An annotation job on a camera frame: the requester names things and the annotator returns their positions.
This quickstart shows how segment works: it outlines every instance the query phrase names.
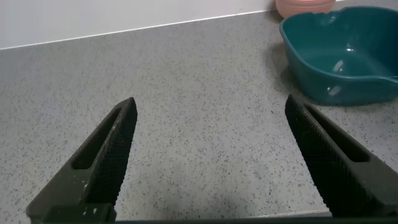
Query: granite countertop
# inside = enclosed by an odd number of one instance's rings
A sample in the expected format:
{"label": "granite countertop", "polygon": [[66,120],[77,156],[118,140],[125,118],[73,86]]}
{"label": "granite countertop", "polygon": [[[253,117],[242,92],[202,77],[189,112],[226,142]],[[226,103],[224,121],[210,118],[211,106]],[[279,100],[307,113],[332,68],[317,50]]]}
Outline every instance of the granite countertop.
{"label": "granite countertop", "polygon": [[[398,2],[344,1],[398,9]],[[118,220],[327,212],[284,115],[274,12],[0,51],[0,221],[25,208],[119,101],[138,122]],[[398,101],[319,106],[398,171]]]}

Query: bowl rim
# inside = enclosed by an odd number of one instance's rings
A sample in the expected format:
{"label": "bowl rim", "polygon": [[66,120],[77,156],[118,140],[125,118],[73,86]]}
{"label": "bowl rim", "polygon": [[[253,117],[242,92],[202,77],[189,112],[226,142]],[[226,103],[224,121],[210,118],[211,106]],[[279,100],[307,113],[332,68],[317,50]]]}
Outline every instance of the bowl rim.
{"label": "bowl rim", "polygon": [[323,70],[320,70],[319,68],[314,67],[313,65],[310,65],[308,62],[306,62],[301,56],[300,54],[296,51],[296,49],[293,47],[292,43],[290,42],[289,38],[287,37],[285,30],[284,30],[284,24],[287,20],[291,20],[297,16],[301,16],[301,15],[306,15],[306,14],[341,14],[342,12],[346,11],[346,10],[350,10],[350,9],[357,9],[357,8],[373,8],[373,9],[381,9],[381,10],[385,10],[385,11],[391,11],[394,13],[398,14],[398,11],[393,10],[393,9],[389,9],[389,8],[385,8],[385,7],[378,7],[378,6],[347,6],[344,7],[342,9],[338,9],[338,10],[333,10],[333,11],[329,11],[329,12],[300,12],[294,15],[291,15],[289,17],[286,17],[282,20],[282,22],[279,24],[279,32],[282,35],[282,38],[285,42],[285,44],[287,44],[290,49],[292,50],[293,54],[296,56],[296,58],[298,58],[298,60],[303,63],[304,65],[306,65],[307,67],[310,67],[312,70],[321,73],[323,75],[326,76],[331,76],[331,77],[335,77],[335,78],[343,78],[346,80],[352,80],[352,81],[384,81],[384,82],[388,82],[391,84],[395,84],[398,85],[398,80],[390,78],[390,77],[384,77],[381,75],[364,75],[364,76],[347,76],[347,75],[339,75],[339,74],[335,74],[335,73],[331,73],[331,72],[326,72]]}

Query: pink bowl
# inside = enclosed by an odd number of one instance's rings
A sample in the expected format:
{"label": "pink bowl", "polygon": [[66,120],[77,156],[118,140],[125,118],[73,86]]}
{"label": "pink bowl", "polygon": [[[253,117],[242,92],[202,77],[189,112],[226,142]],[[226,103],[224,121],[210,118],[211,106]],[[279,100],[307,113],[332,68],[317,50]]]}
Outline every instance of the pink bowl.
{"label": "pink bowl", "polygon": [[283,17],[299,12],[328,12],[336,0],[276,0],[276,8]]}

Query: teal bowl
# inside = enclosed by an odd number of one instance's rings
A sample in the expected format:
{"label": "teal bowl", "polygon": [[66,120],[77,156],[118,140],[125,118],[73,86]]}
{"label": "teal bowl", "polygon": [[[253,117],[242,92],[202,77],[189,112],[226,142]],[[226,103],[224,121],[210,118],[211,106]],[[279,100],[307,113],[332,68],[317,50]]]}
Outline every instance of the teal bowl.
{"label": "teal bowl", "polygon": [[398,96],[398,12],[346,7],[284,19],[280,33],[303,92],[328,105],[363,105]]}

